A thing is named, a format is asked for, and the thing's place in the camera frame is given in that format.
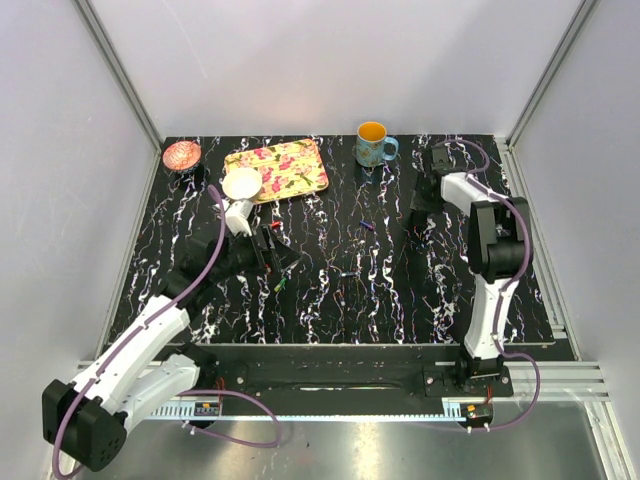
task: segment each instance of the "green marker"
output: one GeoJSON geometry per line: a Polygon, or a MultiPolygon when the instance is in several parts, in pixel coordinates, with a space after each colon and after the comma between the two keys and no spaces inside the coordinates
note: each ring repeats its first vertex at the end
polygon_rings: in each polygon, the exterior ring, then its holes
{"type": "Polygon", "coordinates": [[[285,283],[287,283],[287,279],[283,277],[282,280],[280,280],[280,283],[278,283],[278,285],[276,285],[276,287],[273,289],[273,291],[278,293],[280,290],[284,288],[285,283]]]}

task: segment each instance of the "cable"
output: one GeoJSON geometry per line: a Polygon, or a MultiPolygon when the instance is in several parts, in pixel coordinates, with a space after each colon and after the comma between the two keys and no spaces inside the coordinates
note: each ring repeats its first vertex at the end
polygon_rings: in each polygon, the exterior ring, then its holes
{"type": "Polygon", "coordinates": [[[259,400],[245,393],[234,392],[232,390],[189,390],[187,392],[182,392],[179,396],[184,396],[184,395],[218,395],[218,396],[226,395],[229,397],[241,398],[243,400],[246,400],[247,402],[251,402],[271,417],[271,420],[273,420],[273,424],[276,427],[276,438],[271,442],[260,443],[260,442],[250,442],[248,440],[242,440],[240,438],[230,437],[228,435],[225,435],[224,433],[210,432],[209,430],[205,430],[204,428],[198,428],[193,426],[191,427],[192,432],[196,431],[204,435],[207,435],[209,437],[221,438],[222,440],[227,440],[229,442],[237,443],[239,445],[244,445],[245,447],[274,448],[280,445],[280,442],[282,441],[282,424],[278,420],[278,417],[276,417],[275,414],[271,410],[269,410],[269,408],[264,403],[260,402],[259,400]]]}
{"type": "MultiPolygon", "coordinates": [[[[213,267],[213,264],[218,258],[218,255],[220,254],[220,250],[222,250],[222,245],[224,243],[224,235],[226,233],[226,217],[225,217],[222,197],[220,196],[220,192],[218,192],[218,189],[216,189],[216,187],[214,187],[213,185],[209,185],[207,187],[207,191],[209,192],[209,195],[211,196],[211,198],[213,198],[216,201],[220,209],[220,233],[218,235],[218,242],[216,243],[216,248],[211,254],[211,258],[209,259],[209,262],[204,267],[202,272],[200,272],[200,275],[198,275],[198,277],[191,283],[191,285],[185,288],[184,291],[180,293],[180,295],[178,295],[176,298],[171,300],[168,304],[166,304],[162,308],[158,309],[158,311],[150,315],[149,318],[144,322],[145,327],[148,327],[163,313],[165,313],[167,310],[177,305],[183,298],[189,295],[209,274],[209,271],[213,267]]],[[[145,327],[139,326],[135,328],[122,340],[122,342],[118,344],[116,348],[113,349],[113,351],[109,354],[109,356],[104,360],[100,368],[96,371],[96,378],[92,378],[91,380],[89,380],[87,384],[84,386],[84,388],[80,390],[80,392],[78,393],[78,395],[76,395],[76,398],[73,400],[73,402],[71,402],[71,405],[69,406],[64,416],[62,417],[62,422],[60,422],[60,426],[58,427],[58,432],[56,433],[56,438],[53,443],[53,457],[51,459],[51,466],[53,469],[53,473],[56,476],[56,478],[58,478],[59,480],[69,480],[70,478],[73,478],[74,476],[76,476],[82,469],[82,465],[80,465],[78,468],[76,468],[74,471],[72,471],[69,474],[64,474],[60,470],[60,452],[62,450],[62,439],[64,438],[65,431],[69,426],[71,416],[75,413],[76,409],[78,408],[78,405],[80,405],[80,402],[82,401],[84,396],[87,394],[87,392],[100,379],[100,375],[104,373],[104,371],[109,366],[109,364],[113,362],[116,356],[131,342],[131,340],[135,338],[136,335],[138,335],[138,333],[143,331],[145,327]]]]}
{"type": "MultiPolygon", "coordinates": [[[[495,427],[491,427],[492,431],[499,431],[499,430],[504,430],[506,428],[512,427],[512,426],[517,425],[520,422],[524,421],[531,414],[531,412],[533,411],[533,408],[535,407],[536,403],[538,402],[538,397],[540,396],[541,379],[540,379],[540,368],[538,367],[538,364],[533,359],[533,357],[531,357],[531,355],[528,355],[526,353],[523,353],[523,352],[507,353],[507,352],[505,352],[502,344],[500,343],[500,338],[502,338],[504,332],[498,332],[498,323],[500,321],[500,310],[502,310],[502,303],[504,301],[504,295],[506,294],[507,289],[509,288],[509,286],[513,285],[513,283],[519,281],[520,278],[522,278],[522,276],[527,271],[527,267],[529,266],[529,259],[531,258],[531,238],[529,237],[529,229],[527,228],[527,223],[524,221],[524,218],[522,217],[520,212],[518,212],[518,210],[505,197],[503,197],[502,195],[498,195],[497,193],[495,193],[490,188],[485,187],[484,185],[482,185],[477,180],[477,178],[475,178],[473,176],[474,173],[486,172],[489,169],[489,165],[491,164],[491,160],[489,159],[489,155],[484,150],[484,148],[482,148],[480,145],[478,145],[475,142],[470,142],[469,140],[462,140],[462,139],[445,140],[443,142],[437,143],[436,145],[434,145],[434,147],[438,147],[438,146],[443,145],[445,143],[451,143],[451,142],[456,142],[456,143],[461,143],[461,144],[464,144],[464,145],[469,145],[471,147],[474,147],[475,149],[477,149],[480,152],[480,155],[484,159],[484,164],[481,167],[469,170],[467,172],[466,176],[465,176],[465,180],[467,182],[469,182],[470,184],[472,184],[473,186],[475,186],[476,188],[480,189],[489,198],[497,200],[498,202],[502,203],[505,207],[507,207],[509,209],[509,211],[511,212],[511,214],[515,217],[516,221],[518,222],[518,225],[520,225],[520,228],[522,229],[522,231],[524,233],[524,258],[523,258],[522,264],[520,265],[520,268],[518,269],[516,274],[508,282],[506,282],[502,286],[502,288],[500,288],[500,290],[499,290],[499,295],[500,296],[498,297],[498,303],[496,305],[496,311],[495,311],[495,313],[493,315],[493,328],[492,328],[493,331],[491,332],[491,336],[493,338],[493,342],[494,342],[496,348],[498,349],[498,352],[500,352],[500,355],[502,355],[504,358],[510,358],[510,359],[522,358],[522,359],[527,360],[528,362],[531,363],[531,366],[533,367],[533,370],[534,370],[535,376],[536,376],[536,387],[535,387],[535,391],[533,393],[533,398],[531,399],[531,403],[529,403],[529,405],[524,410],[524,412],[522,412],[516,418],[514,418],[513,420],[511,420],[511,421],[509,421],[507,423],[504,423],[502,425],[496,425],[495,427]]],[[[486,432],[486,430],[480,430],[480,429],[473,430],[473,431],[474,432],[475,431],[486,432]]]]}

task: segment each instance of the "wall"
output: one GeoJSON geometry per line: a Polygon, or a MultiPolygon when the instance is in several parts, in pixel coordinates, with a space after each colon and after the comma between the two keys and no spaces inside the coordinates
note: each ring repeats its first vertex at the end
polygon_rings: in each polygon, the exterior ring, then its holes
{"type": "Polygon", "coordinates": [[[640,3],[600,2],[516,151],[571,322],[640,469],[640,3]]]}
{"type": "Polygon", "coordinates": [[[579,3],[93,0],[163,135],[504,135],[579,3]]]}
{"type": "Polygon", "coordinates": [[[41,478],[40,398],[95,354],[154,162],[72,2],[0,15],[0,465],[41,478]]]}

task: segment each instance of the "mug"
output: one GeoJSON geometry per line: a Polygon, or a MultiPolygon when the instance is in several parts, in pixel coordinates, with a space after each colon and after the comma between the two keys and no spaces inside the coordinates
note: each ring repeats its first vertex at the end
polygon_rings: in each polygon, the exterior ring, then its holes
{"type": "Polygon", "coordinates": [[[387,129],[378,122],[365,122],[358,127],[356,139],[356,160],[363,167],[377,167],[384,162],[394,160],[398,155],[398,141],[387,137],[387,129]],[[390,144],[394,152],[384,153],[384,146],[390,144]]]}

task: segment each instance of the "black marble tabletop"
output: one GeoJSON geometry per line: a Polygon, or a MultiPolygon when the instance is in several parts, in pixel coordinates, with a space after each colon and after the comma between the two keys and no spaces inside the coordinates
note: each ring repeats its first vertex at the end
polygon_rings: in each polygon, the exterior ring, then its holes
{"type": "MultiPolygon", "coordinates": [[[[186,177],[160,166],[125,281],[109,343],[131,324],[198,225],[213,219],[207,183],[220,185],[232,152],[304,137],[199,137],[201,166],[186,177]]],[[[354,159],[354,136],[316,136],[329,177],[317,194],[258,206],[253,225],[281,221],[282,241],[302,253],[286,286],[280,278],[237,276],[192,323],[199,343],[451,343],[464,338],[474,278],[466,263],[466,220],[453,206],[411,225],[410,203],[422,153],[443,135],[400,135],[395,161],[367,170],[354,159]],[[375,226],[369,231],[364,220],[375,226]],[[358,276],[341,278],[341,272],[358,276]]],[[[458,138],[481,144],[491,167],[479,179],[509,193],[491,136],[458,138]]],[[[178,140],[169,138],[165,147],[178,140]]],[[[449,146],[457,165],[482,159],[475,149],[449,146]]],[[[521,280],[508,315],[509,342],[551,343],[533,269],[521,280]]]]}

